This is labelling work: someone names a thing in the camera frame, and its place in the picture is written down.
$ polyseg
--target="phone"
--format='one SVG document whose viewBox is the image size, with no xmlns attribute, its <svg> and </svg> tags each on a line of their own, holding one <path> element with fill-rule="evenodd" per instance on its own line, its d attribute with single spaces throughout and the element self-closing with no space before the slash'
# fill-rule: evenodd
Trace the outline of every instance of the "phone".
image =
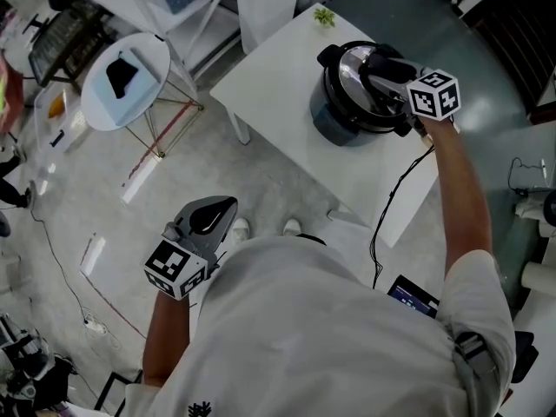
<svg viewBox="0 0 556 417">
<path fill-rule="evenodd" d="M 403 275 L 398 276 L 388 295 L 432 318 L 438 312 L 440 302 Z"/>
</svg>

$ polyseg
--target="shoe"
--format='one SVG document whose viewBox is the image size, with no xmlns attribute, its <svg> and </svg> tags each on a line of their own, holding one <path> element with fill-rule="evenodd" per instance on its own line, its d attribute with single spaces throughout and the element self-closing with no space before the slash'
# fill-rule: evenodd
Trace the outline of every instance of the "shoe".
<svg viewBox="0 0 556 417">
<path fill-rule="evenodd" d="M 297 236 L 301 235 L 301 224 L 296 219 L 292 218 L 286 222 L 284 230 L 281 232 L 282 236 Z"/>
<path fill-rule="evenodd" d="M 232 225 L 232 241 L 237 246 L 249 239 L 251 230 L 249 223 L 243 218 L 237 218 Z"/>
<path fill-rule="evenodd" d="M 28 210 L 32 210 L 33 206 L 35 205 L 36 199 L 35 181 L 29 182 L 29 187 L 25 190 L 25 197 L 27 198 L 27 206 L 25 208 Z"/>
<path fill-rule="evenodd" d="M 17 156 L 19 158 L 20 164 L 27 162 L 27 155 L 25 154 L 25 152 L 21 147 L 18 147 L 17 145 L 12 145 L 11 151 L 13 152 L 14 156 Z"/>
</svg>

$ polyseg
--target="white t-shirt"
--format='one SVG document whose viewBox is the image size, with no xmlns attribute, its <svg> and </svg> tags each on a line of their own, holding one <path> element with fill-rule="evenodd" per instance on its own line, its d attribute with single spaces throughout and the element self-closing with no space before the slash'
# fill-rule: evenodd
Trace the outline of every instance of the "white t-shirt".
<svg viewBox="0 0 556 417">
<path fill-rule="evenodd" d="M 360 284 L 331 248 L 246 242 L 208 290 L 195 338 L 162 389 L 126 388 L 124 413 L 210 417 L 467 416 L 447 326 L 485 339 L 503 391 L 515 337 L 494 260 L 462 256 L 433 319 Z"/>
</svg>

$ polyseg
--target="white box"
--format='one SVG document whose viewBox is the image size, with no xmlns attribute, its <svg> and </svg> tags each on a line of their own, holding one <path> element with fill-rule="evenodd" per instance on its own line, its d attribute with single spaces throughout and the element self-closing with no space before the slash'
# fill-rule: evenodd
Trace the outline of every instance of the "white box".
<svg viewBox="0 0 556 417">
<path fill-rule="evenodd" d="M 63 113 L 49 118 L 50 105 L 61 96 Z M 35 98 L 37 156 L 51 149 L 65 152 L 89 126 L 81 111 L 81 98 L 68 83 L 52 82 Z"/>
<path fill-rule="evenodd" d="M 176 300 L 208 279 L 206 260 L 162 236 L 144 266 L 149 282 Z"/>
<path fill-rule="evenodd" d="M 408 84 L 407 93 L 418 116 L 441 121 L 461 108 L 458 79 L 441 69 Z"/>
</svg>

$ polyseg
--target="white table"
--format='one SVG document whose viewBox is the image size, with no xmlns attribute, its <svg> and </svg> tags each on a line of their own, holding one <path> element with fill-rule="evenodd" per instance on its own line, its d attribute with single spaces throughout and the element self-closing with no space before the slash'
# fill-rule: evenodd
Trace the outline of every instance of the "white table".
<svg viewBox="0 0 556 417">
<path fill-rule="evenodd" d="M 131 50 L 137 56 L 137 58 L 142 62 L 145 68 L 147 68 L 155 77 L 158 82 L 158 87 L 156 91 L 153 91 L 153 93 L 149 97 L 146 97 L 142 101 L 142 103 L 136 107 L 135 111 L 132 113 L 132 115 L 129 116 L 126 122 L 116 125 L 114 119 L 112 119 L 108 111 L 104 108 L 103 102 L 96 95 L 96 92 L 93 89 L 93 82 L 95 76 L 98 73 L 106 72 L 106 68 L 108 67 L 108 65 L 114 62 L 118 52 L 122 50 Z M 170 62 L 170 52 L 168 45 L 151 33 L 142 32 L 139 34 L 126 36 L 116 43 L 110 45 L 96 59 L 89 73 L 87 74 L 87 77 L 85 78 L 85 84 L 83 85 L 82 93 L 82 110 L 87 123 L 93 129 L 98 129 L 99 131 L 112 131 L 124 127 L 128 128 L 128 125 L 130 125 L 138 117 L 143 115 L 147 121 L 147 125 L 149 126 L 149 131 L 153 136 L 153 141 L 155 142 L 154 145 L 158 150 L 158 153 L 156 154 L 159 157 L 163 157 L 164 153 L 162 153 L 158 149 L 157 143 L 160 139 L 160 136 L 158 136 L 158 134 L 156 133 L 156 128 L 154 125 L 150 107 L 155 101 L 187 103 L 169 99 L 160 99 L 158 96 L 162 92 L 164 84 L 168 83 L 169 85 L 177 89 L 180 93 L 182 93 L 185 97 L 187 97 L 189 101 L 192 101 L 193 105 L 195 105 L 198 109 L 202 109 L 202 106 L 199 103 L 193 101 L 191 97 L 177 88 L 172 82 L 167 80 L 170 71 Z M 129 128 L 128 130 L 149 149 L 149 145 L 141 140 Z"/>
<path fill-rule="evenodd" d="M 370 39 L 339 16 L 335 28 L 322 28 L 313 19 L 315 8 L 321 6 L 275 33 L 210 94 L 227 108 L 242 143 L 249 141 L 249 125 L 352 212 L 331 212 L 331 219 L 352 222 L 355 214 L 359 223 L 373 228 L 400 176 L 428 146 L 411 131 L 403 138 L 388 134 L 360 147 L 337 147 L 316 130 L 309 98 L 321 78 L 317 55 L 332 43 Z M 388 246 L 398 241 L 437 175 L 434 156 L 429 156 L 401 184 L 379 232 Z"/>
</svg>

